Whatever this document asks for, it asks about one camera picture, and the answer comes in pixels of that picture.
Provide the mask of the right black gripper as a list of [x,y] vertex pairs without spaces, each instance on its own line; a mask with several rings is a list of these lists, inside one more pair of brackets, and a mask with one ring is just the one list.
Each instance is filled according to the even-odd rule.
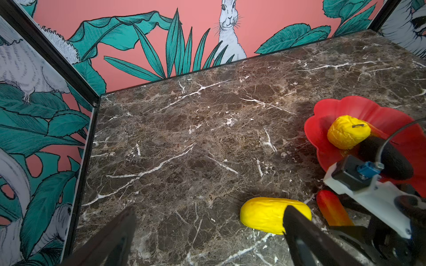
[[372,216],[368,227],[331,226],[329,230],[376,266],[424,266],[426,264],[426,199],[398,196],[397,210],[409,219],[409,238]]

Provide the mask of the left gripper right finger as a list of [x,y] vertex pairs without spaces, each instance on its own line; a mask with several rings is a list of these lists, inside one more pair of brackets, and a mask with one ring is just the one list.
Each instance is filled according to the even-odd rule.
[[360,266],[360,262],[323,233],[293,206],[283,217],[285,239],[295,266]]

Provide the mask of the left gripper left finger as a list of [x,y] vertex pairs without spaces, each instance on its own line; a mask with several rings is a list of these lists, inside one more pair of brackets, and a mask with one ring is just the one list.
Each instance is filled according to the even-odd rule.
[[67,257],[62,266],[126,266],[136,229],[133,206],[125,208],[85,245]]

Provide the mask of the red yellow green fake fruit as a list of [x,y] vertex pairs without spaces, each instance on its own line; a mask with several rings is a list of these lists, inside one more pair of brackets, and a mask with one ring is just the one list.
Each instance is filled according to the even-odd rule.
[[333,192],[319,191],[316,202],[329,226],[354,226],[339,198]]

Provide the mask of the yellow oblong fake mango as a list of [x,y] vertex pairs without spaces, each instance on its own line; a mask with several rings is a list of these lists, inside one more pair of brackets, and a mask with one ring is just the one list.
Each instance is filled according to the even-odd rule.
[[274,235],[283,235],[284,213],[288,206],[295,207],[309,221],[312,220],[310,208],[303,202],[271,197],[256,197],[245,202],[240,210],[240,221],[246,227]]

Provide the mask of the dark brown fake avocado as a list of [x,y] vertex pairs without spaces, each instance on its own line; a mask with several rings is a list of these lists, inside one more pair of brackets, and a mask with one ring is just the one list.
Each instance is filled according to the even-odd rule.
[[[364,161],[375,162],[376,153],[384,142],[380,137],[369,136],[359,144],[358,156]],[[414,175],[411,163],[390,143],[383,149],[381,163],[385,166],[381,173],[387,178],[402,181]]]

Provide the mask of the yellow bumpy round fake fruit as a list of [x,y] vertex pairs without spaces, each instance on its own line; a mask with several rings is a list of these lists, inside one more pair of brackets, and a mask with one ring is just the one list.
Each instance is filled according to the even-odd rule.
[[344,115],[338,117],[327,132],[329,142],[341,150],[350,150],[371,134],[370,126],[363,120]]

